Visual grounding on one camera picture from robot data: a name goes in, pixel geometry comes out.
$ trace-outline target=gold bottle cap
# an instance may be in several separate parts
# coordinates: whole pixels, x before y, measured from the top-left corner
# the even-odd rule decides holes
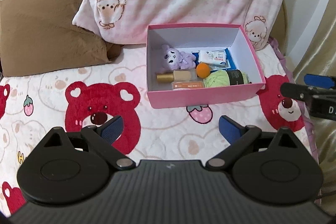
[[[156,80],[159,83],[172,83],[174,82],[174,75],[172,72],[157,74]]]

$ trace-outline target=blue package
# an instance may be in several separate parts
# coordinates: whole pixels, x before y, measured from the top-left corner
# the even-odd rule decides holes
[[[227,67],[219,67],[219,66],[216,66],[216,65],[209,65],[210,68],[212,69],[210,71],[211,73],[215,72],[217,70],[220,70],[220,69],[223,69],[223,70],[235,70],[235,69],[237,69],[228,48],[226,48],[224,50],[218,50],[218,51],[212,51],[212,52],[222,52],[222,51],[225,51],[225,53],[226,53],[226,60],[227,60],[228,66]],[[195,64],[197,66],[199,64],[199,62],[198,62],[199,53],[198,52],[192,52],[192,54],[195,55],[195,57],[196,57]]]

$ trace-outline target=satin curtain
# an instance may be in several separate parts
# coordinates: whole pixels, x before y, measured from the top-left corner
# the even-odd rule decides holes
[[[336,0],[329,0],[319,28],[293,77],[304,85],[307,74],[336,76]],[[324,173],[322,193],[336,190],[336,122],[311,117],[315,126],[320,167]],[[322,208],[335,215],[336,195],[323,198]]]

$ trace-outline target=patterned bed sheet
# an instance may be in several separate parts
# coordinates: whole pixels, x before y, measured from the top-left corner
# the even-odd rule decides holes
[[[308,139],[312,133],[305,127],[309,120],[305,107],[293,100],[283,107],[279,88],[289,79],[276,51],[267,45],[257,56],[266,88],[254,98],[173,109],[152,109],[148,101],[142,45],[125,47],[114,64],[4,78],[0,82],[0,210],[9,216],[24,204],[16,172],[52,127],[78,131],[118,114],[124,131],[114,146],[137,163],[141,159],[205,163],[230,145],[218,129],[221,115],[264,131],[289,126],[312,153],[316,146]]]

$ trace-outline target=brown pillowcase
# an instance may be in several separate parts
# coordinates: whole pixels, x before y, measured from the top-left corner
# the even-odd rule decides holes
[[[110,63],[121,45],[72,25],[82,0],[0,1],[5,77]]]

